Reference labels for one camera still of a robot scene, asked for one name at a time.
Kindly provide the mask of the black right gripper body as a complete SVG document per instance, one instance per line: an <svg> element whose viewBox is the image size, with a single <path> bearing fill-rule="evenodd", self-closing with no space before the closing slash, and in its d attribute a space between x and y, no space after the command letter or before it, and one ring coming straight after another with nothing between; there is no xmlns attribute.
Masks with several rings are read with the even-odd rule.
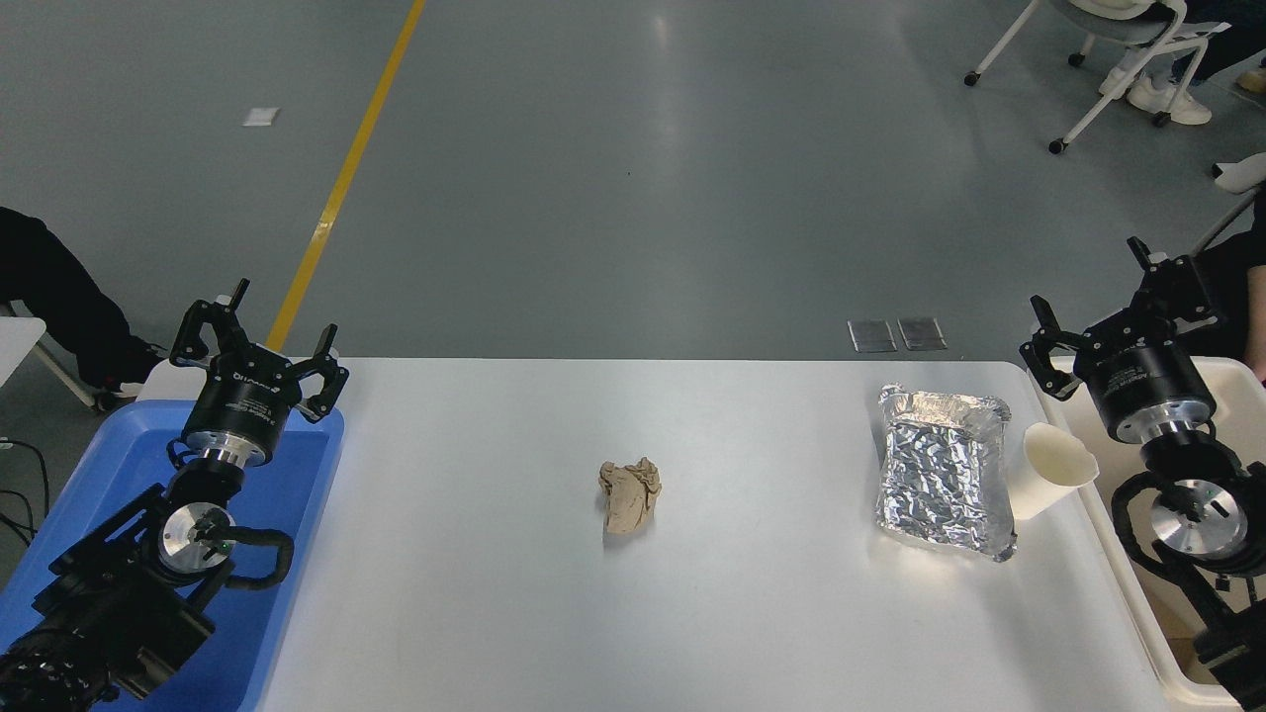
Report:
<svg viewBox="0 0 1266 712"><path fill-rule="evenodd" d="M1074 374L1085 384L1105 428L1199 427L1217 398L1174 329L1085 329Z"/></svg>

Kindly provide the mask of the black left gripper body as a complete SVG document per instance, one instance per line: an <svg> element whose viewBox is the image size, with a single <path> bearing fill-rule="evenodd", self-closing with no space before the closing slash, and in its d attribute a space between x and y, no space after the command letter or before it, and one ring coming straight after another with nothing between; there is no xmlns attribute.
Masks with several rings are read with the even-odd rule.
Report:
<svg viewBox="0 0 1266 712"><path fill-rule="evenodd" d="M184 427L186 446L205 448L214 436L230 435L272 452L298 402L290 367L289 359L258 346L214 356Z"/></svg>

